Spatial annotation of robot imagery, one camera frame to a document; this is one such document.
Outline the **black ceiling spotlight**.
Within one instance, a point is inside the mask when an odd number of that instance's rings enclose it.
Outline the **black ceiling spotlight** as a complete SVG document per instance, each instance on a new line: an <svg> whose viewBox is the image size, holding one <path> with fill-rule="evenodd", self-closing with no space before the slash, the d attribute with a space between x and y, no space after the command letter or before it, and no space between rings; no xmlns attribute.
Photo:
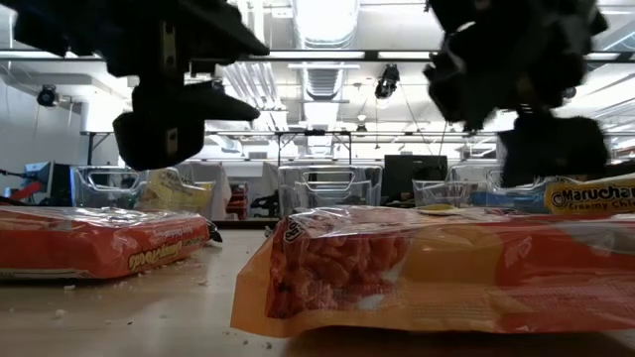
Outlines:
<svg viewBox="0 0 635 357"><path fill-rule="evenodd" d="M400 71L395 63L385 66L383 72L377 80L375 86L375 97L377 99L388 99L396 91L400 81Z"/></svg>
<svg viewBox="0 0 635 357"><path fill-rule="evenodd" d="M39 105L55 108L59 105L60 97L57 88L53 84L44 84L38 93L37 102Z"/></svg>

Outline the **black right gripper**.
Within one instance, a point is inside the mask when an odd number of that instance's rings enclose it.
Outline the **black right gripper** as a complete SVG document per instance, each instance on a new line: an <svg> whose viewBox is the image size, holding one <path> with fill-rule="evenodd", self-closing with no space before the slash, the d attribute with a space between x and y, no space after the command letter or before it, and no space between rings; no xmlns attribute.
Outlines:
<svg viewBox="0 0 635 357"><path fill-rule="evenodd" d="M608 29L597 0L426 0L426 9L444 32L442 53L424 68L428 94L444 120L465 132L482 130L497 110L562 106L565 92L584 78L581 55ZM456 62L534 61L546 51L555 53L521 71L509 64L468 71ZM498 137L506 151L504 187L602 174L609 160L603 131L586 117L521 115Z"/></svg>

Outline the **black background equipment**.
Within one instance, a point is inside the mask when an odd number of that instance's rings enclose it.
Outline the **black background equipment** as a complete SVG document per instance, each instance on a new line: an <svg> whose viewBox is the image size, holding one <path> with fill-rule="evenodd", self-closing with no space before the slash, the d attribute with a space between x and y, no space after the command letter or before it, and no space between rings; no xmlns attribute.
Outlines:
<svg viewBox="0 0 635 357"><path fill-rule="evenodd" d="M250 203L252 209L267 210L266 215L254 214L255 217L261 218L279 218L280 217L280 202L279 192L275 190L272 194L256 197Z"/></svg>

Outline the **red Maruchan noodle pack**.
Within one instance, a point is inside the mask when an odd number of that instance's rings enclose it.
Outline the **red Maruchan noodle pack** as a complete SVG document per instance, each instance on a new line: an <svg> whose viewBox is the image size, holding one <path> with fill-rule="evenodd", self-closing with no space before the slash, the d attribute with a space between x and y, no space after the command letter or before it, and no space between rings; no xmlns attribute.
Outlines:
<svg viewBox="0 0 635 357"><path fill-rule="evenodd" d="M271 337L635 329L635 214L307 209L238 274L231 326Z"/></svg>
<svg viewBox="0 0 635 357"><path fill-rule="evenodd" d="M0 206L0 280L121 278L186 258L209 238L196 213Z"/></svg>

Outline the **red storage rack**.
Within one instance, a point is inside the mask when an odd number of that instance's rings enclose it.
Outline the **red storage rack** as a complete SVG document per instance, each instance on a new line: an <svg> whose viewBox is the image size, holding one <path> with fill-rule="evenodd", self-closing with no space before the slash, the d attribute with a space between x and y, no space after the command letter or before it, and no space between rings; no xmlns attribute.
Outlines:
<svg viewBox="0 0 635 357"><path fill-rule="evenodd" d="M249 197L248 184L243 182L232 182L230 184L231 197L226 206L226 212L234 215L237 220L246 220L249 217Z"/></svg>

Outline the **large black monitor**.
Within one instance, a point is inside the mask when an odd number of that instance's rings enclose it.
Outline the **large black monitor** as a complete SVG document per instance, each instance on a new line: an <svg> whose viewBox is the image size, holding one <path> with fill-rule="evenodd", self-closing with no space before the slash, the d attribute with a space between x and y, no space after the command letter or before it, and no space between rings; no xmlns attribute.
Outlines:
<svg viewBox="0 0 635 357"><path fill-rule="evenodd" d="M381 196L400 198L413 193L413 181L443 181L447 156L387 155L384 157Z"/></svg>

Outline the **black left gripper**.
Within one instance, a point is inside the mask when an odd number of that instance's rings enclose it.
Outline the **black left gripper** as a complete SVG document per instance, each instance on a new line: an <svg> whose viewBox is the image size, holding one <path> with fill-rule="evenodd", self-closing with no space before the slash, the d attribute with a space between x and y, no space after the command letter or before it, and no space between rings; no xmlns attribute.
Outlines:
<svg viewBox="0 0 635 357"><path fill-rule="evenodd" d="M112 123L119 156L135 171L163 169L198 154L207 120L251 122L253 106L210 81L175 85L193 59L233 63L270 53L226 0L107 0L98 53L115 76L160 76L140 82L133 110Z"/></svg>

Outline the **red tool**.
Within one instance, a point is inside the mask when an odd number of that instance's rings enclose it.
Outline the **red tool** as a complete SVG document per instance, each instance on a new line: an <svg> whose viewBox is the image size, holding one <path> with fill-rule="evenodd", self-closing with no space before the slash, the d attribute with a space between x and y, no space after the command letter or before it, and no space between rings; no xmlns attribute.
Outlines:
<svg viewBox="0 0 635 357"><path fill-rule="evenodd" d="M30 183L27 183L24 187L13 191L9 195L9 198L13 201L22 202L24 199L27 199L30 196L33 196L35 193L40 192L42 189L46 189L46 188L41 182L33 181Z"/></svg>

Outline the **clear plastic bin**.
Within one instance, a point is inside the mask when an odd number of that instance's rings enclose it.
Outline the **clear plastic bin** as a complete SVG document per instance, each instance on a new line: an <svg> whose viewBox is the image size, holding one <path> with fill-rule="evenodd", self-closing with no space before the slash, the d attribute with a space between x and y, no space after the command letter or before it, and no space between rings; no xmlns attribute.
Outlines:
<svg viewBox="0 0 635 357"><path fill-rule="evenodd" d="M415 202L418 206L544 207L543 182L504 188L501 174L496 165L458 165L449 169L445 180L413 179Z"/></svg>
<svg viewBox="0 0 635 357"><path fill-rule="evenodd" d="M120 167L71 167L72 205L138 209L137 203L149 172Z"/></svg>
<svg viewBox="0 0 635 357"><path fill-rule="evenodd" d="M339 205L377 206L383 169L379 166L311 165L278 168L280 213Z"/></svg>

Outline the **white cover cloth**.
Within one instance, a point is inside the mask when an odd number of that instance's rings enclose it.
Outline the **white cover cloth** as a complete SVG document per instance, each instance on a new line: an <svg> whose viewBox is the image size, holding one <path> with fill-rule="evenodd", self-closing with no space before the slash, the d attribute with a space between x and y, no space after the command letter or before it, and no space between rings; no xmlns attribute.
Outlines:
<svg viewBox="0 0 635 357"><path fill-rule="evenodd" d="M194 182L213 182L211 198L202 212L203 216L211 221L224 220L226 206L232 196L224 166L211 162L193 162L190 166Z"/></svg>

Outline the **dark computer monitor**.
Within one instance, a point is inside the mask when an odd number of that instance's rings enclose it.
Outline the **dark computer monitor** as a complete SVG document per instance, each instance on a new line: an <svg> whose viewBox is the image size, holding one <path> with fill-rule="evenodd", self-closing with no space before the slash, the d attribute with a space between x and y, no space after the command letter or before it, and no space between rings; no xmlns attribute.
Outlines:
<svg viewBox="0 0 635 357"><path fill-rule="evenodd" d="M51 204L54 206L72 206L70 166L53 163L53 170L50 179Z"/></svg>

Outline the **silver ceiling duct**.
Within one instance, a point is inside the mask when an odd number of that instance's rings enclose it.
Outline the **silver ceiling duct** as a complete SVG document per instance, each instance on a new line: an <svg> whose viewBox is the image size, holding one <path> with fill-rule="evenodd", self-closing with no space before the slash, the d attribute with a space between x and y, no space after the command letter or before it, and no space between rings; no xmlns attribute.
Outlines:
<svg viewBox="0 0 635 357"><path fill-rule="evenodd" d="M347 50L353 43L360 0L292 0L297 45L302 50ZM342 62L302 64L303 115L311 129L336 129L345 77Z"/></svg>

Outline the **computer monitor with blue screen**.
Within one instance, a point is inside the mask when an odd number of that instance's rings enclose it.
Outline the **computer monitor with blue screen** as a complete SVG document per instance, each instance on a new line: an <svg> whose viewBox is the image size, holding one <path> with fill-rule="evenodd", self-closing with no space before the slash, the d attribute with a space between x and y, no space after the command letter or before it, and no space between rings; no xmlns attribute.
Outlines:
<svg viewBox="0 0 635 357"><path fill-rule="evenodd" d="M49 196L53 187L54 163L41 162L25 164L23 188L35 187L36 193Z"/></svg>

